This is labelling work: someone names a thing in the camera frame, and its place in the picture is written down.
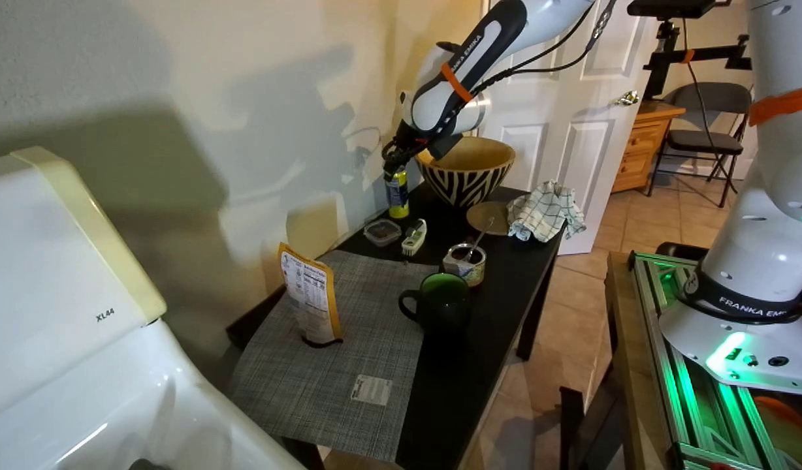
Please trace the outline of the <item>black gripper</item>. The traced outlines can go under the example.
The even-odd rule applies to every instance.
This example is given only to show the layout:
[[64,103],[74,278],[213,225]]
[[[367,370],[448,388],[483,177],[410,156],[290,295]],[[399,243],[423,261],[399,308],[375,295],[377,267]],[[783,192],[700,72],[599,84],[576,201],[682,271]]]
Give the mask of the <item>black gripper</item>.
[[459,133],[454,130],[452,120],[437,124],[435,130],[419,130],[409,122],[399,122],[397,133],[381,149],[385,170],[399,171],[422,150],[441,158],[457,140]]

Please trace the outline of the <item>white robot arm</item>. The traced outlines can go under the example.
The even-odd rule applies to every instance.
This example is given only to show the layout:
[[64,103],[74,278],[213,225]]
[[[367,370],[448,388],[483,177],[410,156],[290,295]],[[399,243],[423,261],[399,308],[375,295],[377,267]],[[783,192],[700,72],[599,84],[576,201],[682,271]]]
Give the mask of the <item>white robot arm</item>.
[[[491,68],[572,32],[595,0],[499,0],[474,32],[435,54],[385,144],[386,171],[452,149],[462,107]],[[759,156],[734,208],[676,299],[661,337],[725,383],[802,395],[802,0],[748,0]]]

